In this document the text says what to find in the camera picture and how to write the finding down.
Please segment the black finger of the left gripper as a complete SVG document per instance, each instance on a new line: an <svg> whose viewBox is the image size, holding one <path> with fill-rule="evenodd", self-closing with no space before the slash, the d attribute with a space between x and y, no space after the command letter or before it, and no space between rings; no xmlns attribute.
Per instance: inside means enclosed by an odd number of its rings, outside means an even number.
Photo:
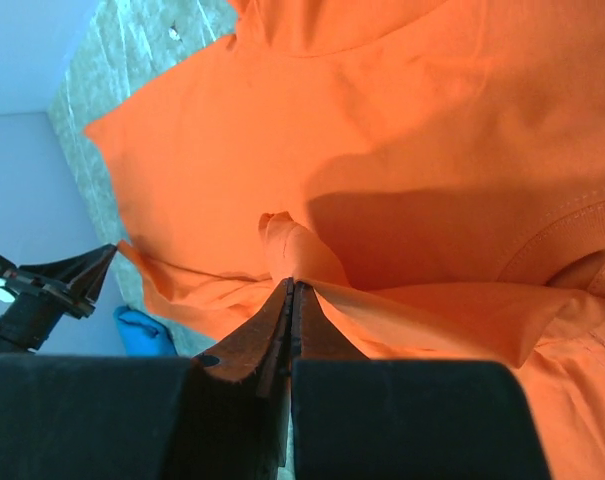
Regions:
<svg viewBox="0 0 605 480"><path fill-rule="evenodd" d="M92 315L117 247L107 244L58 262L56 278L64 284L64 308L68 315Z"/></svg>

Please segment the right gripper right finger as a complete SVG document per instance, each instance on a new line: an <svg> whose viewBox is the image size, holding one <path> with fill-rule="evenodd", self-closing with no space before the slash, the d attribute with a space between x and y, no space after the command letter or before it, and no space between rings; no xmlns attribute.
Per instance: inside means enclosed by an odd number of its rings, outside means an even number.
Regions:
<svg viewBox="0 0 605 480"><path fill-rule="evenodd" d="M291 354L303 360L367 360L325 315L313 287L303 282L294 286Z"/></svg>

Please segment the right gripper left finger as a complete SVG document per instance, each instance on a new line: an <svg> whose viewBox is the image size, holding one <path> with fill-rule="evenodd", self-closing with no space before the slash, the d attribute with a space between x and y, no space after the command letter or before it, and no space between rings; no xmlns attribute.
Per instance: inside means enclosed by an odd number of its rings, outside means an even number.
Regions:
<svg viewBox="0 0 605 480"><path fill-rule="evenodd" d="M209 379L266 398L288 361L294 282L281 281L257 313L193 358Z"/></svg>

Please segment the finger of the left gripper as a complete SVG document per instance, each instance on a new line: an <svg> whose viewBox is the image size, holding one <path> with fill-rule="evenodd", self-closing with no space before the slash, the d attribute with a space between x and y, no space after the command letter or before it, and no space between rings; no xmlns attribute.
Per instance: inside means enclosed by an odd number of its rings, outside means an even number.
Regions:
<svg viewBox="0 0 605 480"><path fill-rule="evenodd" d="M61 260L44 264L17 266L0 255L0 279L7 282L18 280L31 284L35 282L38 286L52 286L61 290L64 284L56 278L59 261Z"/></svg>

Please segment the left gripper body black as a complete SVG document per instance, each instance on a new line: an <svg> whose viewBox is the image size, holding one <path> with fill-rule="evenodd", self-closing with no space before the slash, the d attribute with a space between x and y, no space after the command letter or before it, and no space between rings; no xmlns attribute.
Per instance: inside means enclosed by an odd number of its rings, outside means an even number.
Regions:
<svg viewBox="0 0 605 480"><path fill-rule="evenodd" d="M64 315L90 315L90 287L33 280L0 285L13 302L0 316L0 354L35 353Z"/></svg>

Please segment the orange t-shirt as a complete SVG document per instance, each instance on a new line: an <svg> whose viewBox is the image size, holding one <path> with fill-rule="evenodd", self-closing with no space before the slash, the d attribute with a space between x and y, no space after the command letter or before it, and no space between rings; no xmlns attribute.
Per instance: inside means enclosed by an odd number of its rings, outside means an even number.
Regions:
<svg viewBox="0 0 605 480"><path fill-rule="evenodd" d="M605 1L237 1L86 127L148 310L221 339L292 277L375 358L515 374L605 479Z"/></svg>

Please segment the folded blue t-shirt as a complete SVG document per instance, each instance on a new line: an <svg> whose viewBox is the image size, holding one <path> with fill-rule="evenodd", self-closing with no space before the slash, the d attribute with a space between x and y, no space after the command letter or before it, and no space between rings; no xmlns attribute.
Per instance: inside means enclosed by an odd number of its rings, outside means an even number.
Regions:
<svg viewBox="0 0 605 480"><path fill-rule="evenodd" d="M168 329L147 314L120 306L113 313L116 327L129 356L177 356Z"/></svg>

